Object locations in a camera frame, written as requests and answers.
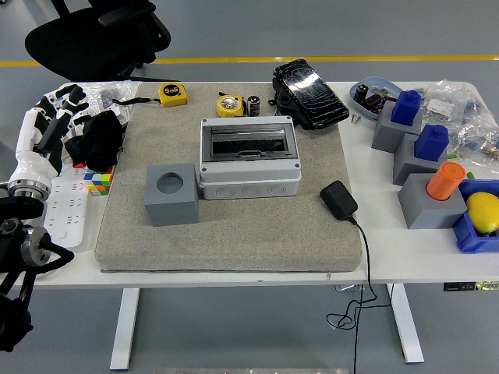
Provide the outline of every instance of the gray block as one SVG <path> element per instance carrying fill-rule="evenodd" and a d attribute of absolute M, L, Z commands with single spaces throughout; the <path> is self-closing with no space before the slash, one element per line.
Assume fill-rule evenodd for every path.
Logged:
<path fill-rule="evenodd" d="M 412 126 L 401 125 L 391 121 L 391 113 L 395 103 L 386 101 L 383 106 L 383 111 L 377 120 L 376 129 L 374 130 L 372 148 L 375 150 L 384 150 L 385 152 L 395 153 L 398 145 L 402 141 L 406 133 L 419 135 L 423 123 L 423 109 L 420 108 L 414 118 Z"/>
<path fill-rule="evenodd" d="M 143 204 L 153 226 L 200 221 L 194 164 L 147 167 Z"/>
<path fill-rule="evenodd" d="M 447 160 L 443 152 L 438 161 L 429 161 L 414 157 L 414 142 L 417 135 L 405 134 L 393 157 L 393 184 L 403 185 L 410 174 L 436 173 L 440 165 Z"/>
<path fill-rule="evenodd" d="M 426 193 L 426 185 L 433 176 L 411 174 L 398 192 L 407 228 L 451 228 L 466 212 L 459 189 L 445 201 L 435 200 Z"/>

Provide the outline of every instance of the yellow tape measure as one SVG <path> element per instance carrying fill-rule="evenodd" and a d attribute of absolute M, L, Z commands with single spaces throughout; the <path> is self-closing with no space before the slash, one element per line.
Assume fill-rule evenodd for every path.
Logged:
<path fill-rule="evenodd" d="M 223 95 L 217 101 L 217 113 L 219 116 L 242 117 L 244 115 L 244 101 L 242 96 Z"/>
<path fill-rule="evenodd" d="M 159 87 L 159 100 L 164 107 L 187 104 L 186 88 L 177 82 L 168 82 Z"/>

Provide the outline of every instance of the white robotic arm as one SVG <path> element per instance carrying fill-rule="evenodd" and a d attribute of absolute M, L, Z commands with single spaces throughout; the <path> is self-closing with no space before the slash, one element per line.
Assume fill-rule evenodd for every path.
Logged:
<path fill-rule="evenodd" d="M 9 197 L 0 199 L 0 351 L 12 351 L 33 329 L 28 312 L 35 277 L 58 269 L 74 254 L 51 241 L 43 227 L 27 220 L 43 214 L 52 179 L 61 171 L 62 137 L 75 113 L 87 108 L 81 87 L 71 85 L 46 94 L 24 116 L 16 147 L 17 168 L 9 179 Z M 51 253 L 59 255 L 48 262 Z M 21 273 L 19 297 L 7 294 Z"/>
<path fill-rule="evenodd" d="M 10 196 L 30 196 L 40 201 L 48 198 L 51 181 L 61 171 L 61 137 L 68 132 L 74 114 L 88 106 L 80 104 L 84 98 L 81 87 L 67 86 L 47 93 L 26 113 L 16 147 L 17 168 L 8 184 Z"/>

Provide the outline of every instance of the orange cylinder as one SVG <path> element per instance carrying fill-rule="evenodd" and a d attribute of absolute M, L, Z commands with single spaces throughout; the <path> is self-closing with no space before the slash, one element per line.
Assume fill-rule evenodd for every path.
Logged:
<path fill-rule="evenodd" d="M 435 200 L 447 200 L 465 176 L 463 166 L 452 161 L 444 162 L 426 185 L 426 192 Z"/>

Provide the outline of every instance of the white power strip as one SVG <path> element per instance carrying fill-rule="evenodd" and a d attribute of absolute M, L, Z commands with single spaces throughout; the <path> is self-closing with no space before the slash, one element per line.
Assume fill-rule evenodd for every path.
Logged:
<path fill-rule="evenodd" d="M 83 181 L 87 168 L 75 169 L 64 164 L 61 174 L 52 181 L 47 200 L 44 227 L 57 245 L 76 247 L 83 239 L 88 189 Z"/>

